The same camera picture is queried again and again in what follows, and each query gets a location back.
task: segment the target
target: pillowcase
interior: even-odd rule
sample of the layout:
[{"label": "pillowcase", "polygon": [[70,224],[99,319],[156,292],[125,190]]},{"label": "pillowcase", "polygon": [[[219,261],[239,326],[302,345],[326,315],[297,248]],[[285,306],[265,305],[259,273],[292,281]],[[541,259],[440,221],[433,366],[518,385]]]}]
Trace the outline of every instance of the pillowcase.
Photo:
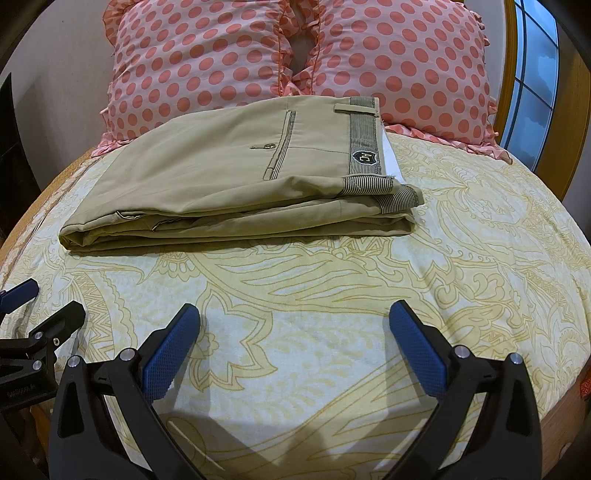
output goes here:
[{"label": "pillowcase", "polygon": [[450,0],[298,0],[316,41],[293,77],[304,95],[374,96],[390,131],[511,162],[496,112],[481,18]]},{"label": "pillowcase", "polygon": [[185,113],[297,90],[288,0],[111,0],[103,20],[115,67],[95,156]]}]

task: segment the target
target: metal bolt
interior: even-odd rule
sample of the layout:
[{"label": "metal bolt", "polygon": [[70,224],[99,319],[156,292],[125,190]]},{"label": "metal bolt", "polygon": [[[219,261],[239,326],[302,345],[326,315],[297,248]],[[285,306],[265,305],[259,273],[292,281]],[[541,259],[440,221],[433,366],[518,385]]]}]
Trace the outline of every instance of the metal bolt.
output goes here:
[{"label": "metal bolt", "polygon": [[68,367],[76,367],[80,363],[80,357],[78,355],[73,355],[68,359]]},{"label": "metal bolt", "polygon": [[523,363],[523,357],[517,352],[510,354],[509,358],[515,365],[521,365]]},{"label": "metal bolt", "polygon": [[129,362],[133,357],[135,357],[135,350],[132,348],[126,348],[119,354],[119,358],[124,362]]},{"label": "metal bolt", "polygon": [[470,349],[467,346],[458,345],[454,347],[453,352],[458,358],[468,358],[470,356]]}]

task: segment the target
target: window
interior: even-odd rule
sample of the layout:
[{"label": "window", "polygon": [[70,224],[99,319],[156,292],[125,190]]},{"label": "window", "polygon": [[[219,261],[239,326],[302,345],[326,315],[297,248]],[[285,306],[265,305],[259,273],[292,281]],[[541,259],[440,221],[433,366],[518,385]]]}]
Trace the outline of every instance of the window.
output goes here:
[{"label": "window", "polygon": [[558,32],[538,0],[515,0],[517,70],[501,145],[530,170],[540,159],[552,120],[558,85]]}]

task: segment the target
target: yellow patterned bedsheet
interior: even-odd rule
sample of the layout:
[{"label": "yellow patterned bedsheet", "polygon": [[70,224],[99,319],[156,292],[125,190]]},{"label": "yellow patterned bedsheet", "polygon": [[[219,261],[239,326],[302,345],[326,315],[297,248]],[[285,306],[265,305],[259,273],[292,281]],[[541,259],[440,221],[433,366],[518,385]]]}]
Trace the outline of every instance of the yellow patterned bedsheet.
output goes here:
[{"label": "yellow patterned bedsheet", "polygon": [[[41,287],[0,335],[22,336],[70,300],[82,302],[87,323],[58,350],[59,375],[69,355],[111,359],[195,304],[197,345],[155,406],[210,479],[377,479],[389,470],[435,405],[388,329],[398,299],[477,355],[519,351],[545,415],[590,353],[587,240],[521,163],[389,138],[405,179],[426,198],[415,232],[400,238],[70,255],[57,233],[108,167],[86,161],[0,271],[5,288],[29,277]],[[139,459],[119,420],[118,429]]]}]

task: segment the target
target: white tag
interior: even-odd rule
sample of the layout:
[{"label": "white tag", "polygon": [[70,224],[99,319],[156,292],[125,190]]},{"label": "white tag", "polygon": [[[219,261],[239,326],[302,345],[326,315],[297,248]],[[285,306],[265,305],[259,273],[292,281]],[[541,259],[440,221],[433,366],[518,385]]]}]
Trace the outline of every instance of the white tag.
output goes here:
[{"label": "white tag", "polygon": [[392,145],[390,145],[390,141],[386,135],[386,130],[383,127],[382,148],[384,149],[384,165],[386,166],[386,175],[394,177],[400,183],[405,183],[402,173],[400,172],[400,167],[398,166],[398,161],[396,160],[396,155],[394,155],[394,150],[392,150]]}]

